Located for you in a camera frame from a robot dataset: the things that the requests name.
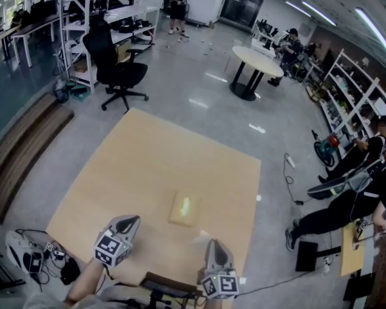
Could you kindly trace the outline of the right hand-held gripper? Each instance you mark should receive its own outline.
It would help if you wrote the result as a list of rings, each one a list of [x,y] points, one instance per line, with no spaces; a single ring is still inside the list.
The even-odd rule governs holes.
[[[198,271],[198,284],[207,299],[228,299],[238,295],[238,278],[234,257],[229,248],[219,240],[211,239],[205,253],[205,268]]]

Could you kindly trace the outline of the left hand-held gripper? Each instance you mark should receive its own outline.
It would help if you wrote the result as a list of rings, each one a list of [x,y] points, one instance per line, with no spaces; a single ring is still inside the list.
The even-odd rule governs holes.
[[[94,246],[94,258],[103,265],[114,268],[126,259],[133,249],[133,239],[140,226],[138,215],[113,218],[108,229],[99,234]]]

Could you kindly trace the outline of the person's left forearm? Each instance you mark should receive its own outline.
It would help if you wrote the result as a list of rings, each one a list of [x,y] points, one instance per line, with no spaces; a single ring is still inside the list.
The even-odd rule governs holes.
[[[77,280],[72,284],[64,303],[71,308],[88,295],[96,293],[98,282],[103,274],[104,266],[101,262],[92,258],[85,266]]]

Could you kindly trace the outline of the tan tissue box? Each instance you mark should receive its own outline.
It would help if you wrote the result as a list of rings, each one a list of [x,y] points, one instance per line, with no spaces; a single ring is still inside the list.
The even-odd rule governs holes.
[[[181,216],[179,213],[181,201],[184,197],[190,198],[190,210],[188,216]],[[178,191],[174,197],[172,207],[169,213],[168,222],[184,227],[196,227],[199,219],[201,198],[190,192]]]

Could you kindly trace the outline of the black chest-mounted device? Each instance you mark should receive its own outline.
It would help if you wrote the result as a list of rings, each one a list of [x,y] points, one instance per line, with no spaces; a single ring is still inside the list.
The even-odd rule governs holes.
[[[139,286],[150,292],[149,304],[145,306],[145,309],[187,309],[190,301],[196,304],[203,295],[197,286],[152,272],[146,273]]]

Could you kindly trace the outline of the black bag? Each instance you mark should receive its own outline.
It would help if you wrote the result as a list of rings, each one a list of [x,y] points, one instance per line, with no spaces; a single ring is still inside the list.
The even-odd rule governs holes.
[[[80,269],[77,262],[71,257],[60,271],[60,280],[64,285],[70,285],[80,275]]]

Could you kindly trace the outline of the white backpack device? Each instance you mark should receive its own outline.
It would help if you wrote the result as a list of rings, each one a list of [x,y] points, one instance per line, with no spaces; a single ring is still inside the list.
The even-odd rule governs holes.
[[[25,274],[38,274],[42,270],[44,251],[27,236],[9,230],[5,237],[8,259]]]

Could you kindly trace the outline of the wooden step platform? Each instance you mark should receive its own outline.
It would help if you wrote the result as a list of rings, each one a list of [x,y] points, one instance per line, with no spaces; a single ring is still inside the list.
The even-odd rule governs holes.
[[[50,94],[38,98],[0,141],[0,224],[21,185],[74,112]]]

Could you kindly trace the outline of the small wooden side table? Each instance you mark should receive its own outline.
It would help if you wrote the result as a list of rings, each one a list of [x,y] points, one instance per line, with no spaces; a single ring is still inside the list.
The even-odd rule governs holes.
[[[364,264],[364,244],[354,240],[356,224],[351,222],[342,229],[341,269],[340,275],[347,276],[361,270]]]

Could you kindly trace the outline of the green flat box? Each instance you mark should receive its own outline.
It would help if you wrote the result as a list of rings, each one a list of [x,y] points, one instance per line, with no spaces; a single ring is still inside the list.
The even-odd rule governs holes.
[[[79,101],[83,101],[89,95],[89,92],[85,86],[74,86],[70,89],[70,95]]]

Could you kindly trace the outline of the black floor case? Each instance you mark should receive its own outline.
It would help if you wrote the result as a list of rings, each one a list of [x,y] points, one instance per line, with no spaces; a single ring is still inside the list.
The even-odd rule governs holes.
[[[352,277],[348,280],[344,294],[344,301],[366,297],[371,294],[376,274],[370,273],[363,276]]]

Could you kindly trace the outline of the black mesh waste bin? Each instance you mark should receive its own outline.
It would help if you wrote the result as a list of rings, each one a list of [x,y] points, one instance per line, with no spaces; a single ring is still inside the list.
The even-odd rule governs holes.
[[[63,104],[69,100],[68,89],[64,81],[58,80],[56,83],[54,83],[52,89],[53,94],[59,103]]]

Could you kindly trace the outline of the green balance bike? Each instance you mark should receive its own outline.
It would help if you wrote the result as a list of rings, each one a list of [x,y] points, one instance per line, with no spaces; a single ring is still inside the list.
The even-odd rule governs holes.
[[[313,144],[314,150],[319,158],[319,160],[326,166],[332,167],[335,164],[335,158],[333,156],[334,152],[338,149],[340,142],[337,136],[331,133],[325,139],[321,139],[319,135],[311,130],[315,142]]]

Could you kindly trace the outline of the black office chair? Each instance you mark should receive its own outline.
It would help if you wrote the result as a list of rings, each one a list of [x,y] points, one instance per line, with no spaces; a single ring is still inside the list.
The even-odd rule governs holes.
[[[147,94],[132,90],[144,79],[148,70],[148,65],[134,61],[135,55],[141,50],[129,49],[129,60],[119,62],[109,24],[102,15],[91,18],[89,32],[83,36],[82,42],[97,67],[97,81],[106,86],[106,93],[111,96],[102,103],[102,110],[105,111],[108,104],[119,98],[123,100],[126,110],[129,110],[129,96],[149,100]]]

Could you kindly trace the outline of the round white table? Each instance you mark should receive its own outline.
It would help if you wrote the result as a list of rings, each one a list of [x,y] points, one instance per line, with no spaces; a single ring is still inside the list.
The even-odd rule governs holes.
[[[272,78],[281,78],[284,76],[284,72],[280,66],[253,49],[244,46],[234,46],[232,51],[241,63],[229,88],[235,96],[242,100],[254,101],[256,99],[255,90],[265,74],[270,75]],[[253,74],[247,84],[241,84],[239,83],[239,77],[246,65],[253,68]]]

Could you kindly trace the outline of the tall white shelf rack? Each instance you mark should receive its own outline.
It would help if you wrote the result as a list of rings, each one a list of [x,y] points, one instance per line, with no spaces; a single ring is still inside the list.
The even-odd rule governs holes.
[[[103,14],[111,25],[132,23],[133,30],[111,29],[116,46],[130,42],[138,53],[151,48],[156,39],[162,0],[59,0],[66,11],[60,17],[64,68],[69,80],[95,90],[97,67],[82,39],[90,30],[91,17]]]

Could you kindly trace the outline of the white cross-braced shelf rack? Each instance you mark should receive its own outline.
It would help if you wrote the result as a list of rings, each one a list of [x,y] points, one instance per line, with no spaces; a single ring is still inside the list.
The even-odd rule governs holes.
[[[329,51],[319,65],[308,60],[304,84],[329,128],[328,135],[319,137],[333,133],[340,142],[333,154],[335,161],[353,148],[355,135],[362,140],[378,135],[377,120],[386,115],[386,91],[381,80],[365,69],[368,65],[368,59],[354,61],[345,50],[338,55]]]

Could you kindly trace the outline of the dark-topped white-legged desk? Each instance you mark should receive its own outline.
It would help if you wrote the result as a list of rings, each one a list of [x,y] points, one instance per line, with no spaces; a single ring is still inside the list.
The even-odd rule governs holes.
[[[22,39],[23,41],[23,46],[24,46],[24,54],[26,57],[26,61],[28,64],[28,67],[32,67],[32,60],[30,56],[30,51],[28,47],[28,37],[29,35],[32,35],[39,30],[43,30],[47,28],[48,26],[50,27],[50,38],[51,42],[55,42],[55,23],[60,22],[60,17],[58,15],[51,15],[48,16],[47,18],[37,22],[28,25],[27,27],[23,28],[22,30],[17,30],[13,35],[11,35],[12,39],[12,46],[14,49],[14,54],[15,58],[18,64],[21,63],[20,56],[19,56],[19,50],[18,50],[18,45],[17,45],[17,40]]]

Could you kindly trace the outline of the long light-topped desk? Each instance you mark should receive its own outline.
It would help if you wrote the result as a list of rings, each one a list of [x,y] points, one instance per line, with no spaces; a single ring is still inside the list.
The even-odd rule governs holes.
[[[5,61],[8,61],[10,59],[10,51],[8,47],[9,38],[11,35],[13,35],[15,32],[17,32],[20,29],[20,26],[13,27],[7,31],[0,32],[0,43],[3,50],[3,55],[5,58]]]

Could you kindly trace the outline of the black double door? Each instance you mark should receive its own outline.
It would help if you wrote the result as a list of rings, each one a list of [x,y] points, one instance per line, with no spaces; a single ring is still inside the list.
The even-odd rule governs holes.
[[[225,0],[219,20],[234,28],[250,32],[264,0]]]

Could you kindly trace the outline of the black stand base plate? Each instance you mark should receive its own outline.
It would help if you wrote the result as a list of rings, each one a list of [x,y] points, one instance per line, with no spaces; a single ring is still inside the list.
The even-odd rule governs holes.
[[[318,250],[318,243],[301,241],[299,243],[296,272],[313,272],[316,269],[318,258],[332,256],[333,254],[341,253],[341,246],[333,247],[327,250]]]

